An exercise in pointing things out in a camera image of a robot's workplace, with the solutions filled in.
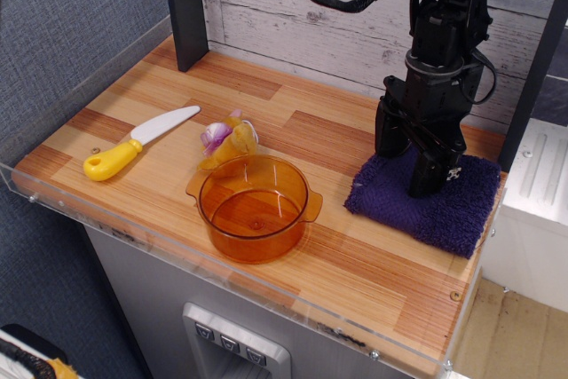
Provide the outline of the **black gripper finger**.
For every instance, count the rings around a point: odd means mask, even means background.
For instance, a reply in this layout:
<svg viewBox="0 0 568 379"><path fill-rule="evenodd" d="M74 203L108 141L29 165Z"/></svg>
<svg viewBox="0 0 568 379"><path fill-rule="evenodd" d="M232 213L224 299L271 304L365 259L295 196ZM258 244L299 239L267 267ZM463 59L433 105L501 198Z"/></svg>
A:
<svg viewBox="0 0 568 379"><path fill-rule="evenodd" d="M410 141L402 124L399 114L393 112L386 101L381 101L375 116L375 152L378 156L394 158L408 149Z"/></svg>
<svg viewBox="0 0 568 379"><path fill-rule="evenodd" d="M422 198L441 190L447 181L459 177L462 167L460 152L442 148L420 150L414 164L409 186L409 195Z"/></svg>

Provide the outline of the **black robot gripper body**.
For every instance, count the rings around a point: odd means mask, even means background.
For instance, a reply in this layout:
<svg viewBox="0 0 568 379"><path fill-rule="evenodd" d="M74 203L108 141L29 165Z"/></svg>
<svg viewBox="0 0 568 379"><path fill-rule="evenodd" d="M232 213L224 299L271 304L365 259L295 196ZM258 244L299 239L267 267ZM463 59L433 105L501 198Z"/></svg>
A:
<svg viewBox="0 0 568 379"><path fill-rule="evenodd" d="M402 130L418 150L442 148L463 154L461 121L474 105L482 62L457 59L450 67L430 67L406 58L406 79L384 79L386 101L402 119Z"/></svg>

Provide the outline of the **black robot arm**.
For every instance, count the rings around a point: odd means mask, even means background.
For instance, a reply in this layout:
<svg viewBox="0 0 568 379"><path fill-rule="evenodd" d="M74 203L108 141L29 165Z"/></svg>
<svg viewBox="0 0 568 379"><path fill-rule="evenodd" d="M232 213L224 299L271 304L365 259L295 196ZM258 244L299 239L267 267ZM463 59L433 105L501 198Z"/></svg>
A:
<svg viewBox="0 0 568 379"><path fill-rule="evenodd" d="M409 0L412 47L406 78L390 75L375 117L375 152L401 156L414 147L417 159L408 193L438 192L458 174L466 150L461 122L479 98L477 89L491 61L478 46L493 20L487 0Z"/></svg>

